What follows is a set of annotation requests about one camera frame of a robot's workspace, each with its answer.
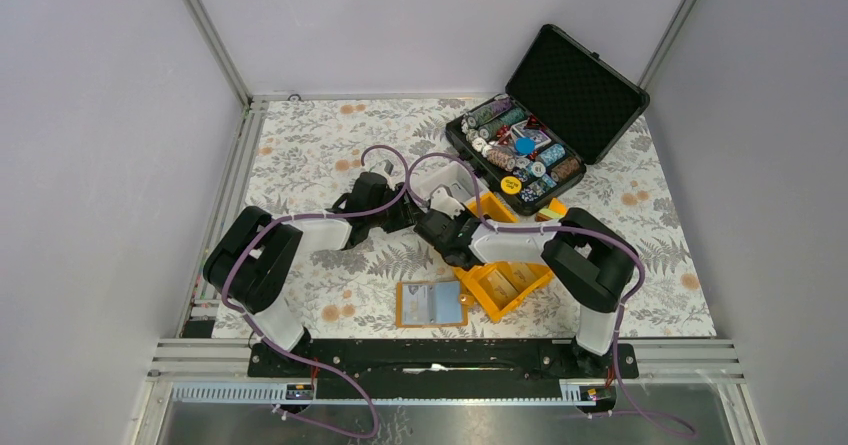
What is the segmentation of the clear plastic card bin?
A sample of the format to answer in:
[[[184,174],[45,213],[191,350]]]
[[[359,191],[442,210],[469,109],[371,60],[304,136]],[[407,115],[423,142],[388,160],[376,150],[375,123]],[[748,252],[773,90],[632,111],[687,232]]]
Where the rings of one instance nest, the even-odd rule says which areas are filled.
[[[460,162],[449,161],[431,171],[421,171],[421,166],[422,163],[412,172],[410,188],[422,202],[428,201],[439,188],[445,188],[450,196],[462,204],[474,201],[475,191],[480,196],[489,191],[487,185]]]

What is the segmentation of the yellow divided plastic bin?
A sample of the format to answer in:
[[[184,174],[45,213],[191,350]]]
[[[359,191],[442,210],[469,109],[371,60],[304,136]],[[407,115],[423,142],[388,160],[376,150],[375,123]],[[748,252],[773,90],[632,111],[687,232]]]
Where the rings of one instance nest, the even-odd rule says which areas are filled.
[[[532,292],[546,287],[554,278],[548,267],[532,263],[496,262],[468,271],[460,267],[452,270],[465,288],[460,302],[479,304],[494,323],[515,311]]]

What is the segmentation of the white VIP card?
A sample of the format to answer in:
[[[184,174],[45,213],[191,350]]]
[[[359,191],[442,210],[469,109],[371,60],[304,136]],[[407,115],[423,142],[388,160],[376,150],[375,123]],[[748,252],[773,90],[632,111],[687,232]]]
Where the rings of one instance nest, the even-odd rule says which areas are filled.
[[[430,310],[431,286],[405,284],[401,286],[401,312],[403,325],[423,326],[432,321]]]

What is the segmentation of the orange card holder wallet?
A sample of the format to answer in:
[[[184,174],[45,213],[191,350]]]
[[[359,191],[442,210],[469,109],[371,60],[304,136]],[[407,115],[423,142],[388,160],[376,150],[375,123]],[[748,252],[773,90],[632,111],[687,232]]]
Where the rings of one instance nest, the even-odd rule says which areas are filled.
[[[427,284],[431,286],[430,310],[432,321],[423,326],[408,326],[401,323],[401,286],[405,284]],[[396,284],[396,326],[398,328],[442,328],[462,327],[469,323],[470,302],[466,288],[458,280],[413,281]]]

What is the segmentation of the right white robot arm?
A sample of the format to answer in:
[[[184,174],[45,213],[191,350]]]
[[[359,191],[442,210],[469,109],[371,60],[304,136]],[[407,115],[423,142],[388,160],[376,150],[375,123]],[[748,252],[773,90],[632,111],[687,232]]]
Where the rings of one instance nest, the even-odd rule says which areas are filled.
[[[575,367],[597,377],[613,363],[620,308],[639,289],[646,270],[635,248],[594,215],[571,208],[559,219],[536,224],[498,223],[468,210],[456,216],[430,210],[415,233],[451,265],[470,270],[495,262],[547,266],[580,305]]]

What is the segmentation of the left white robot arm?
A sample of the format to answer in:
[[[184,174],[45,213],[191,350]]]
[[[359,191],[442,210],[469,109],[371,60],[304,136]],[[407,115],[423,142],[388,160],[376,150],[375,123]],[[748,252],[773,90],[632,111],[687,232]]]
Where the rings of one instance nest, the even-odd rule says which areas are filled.
[[[403,182],[392,185],[379,173],[363,172],[351,191],[318,213],[277,219],[258,206],[244,208],[202,268],[222,303],[243,314],[275,344],[272,363],[288,376],[309,366],[309,333],[291,311],[283,288],[293,262],[314,252],[349,250],[372,229],[394,233],[423,216]]]

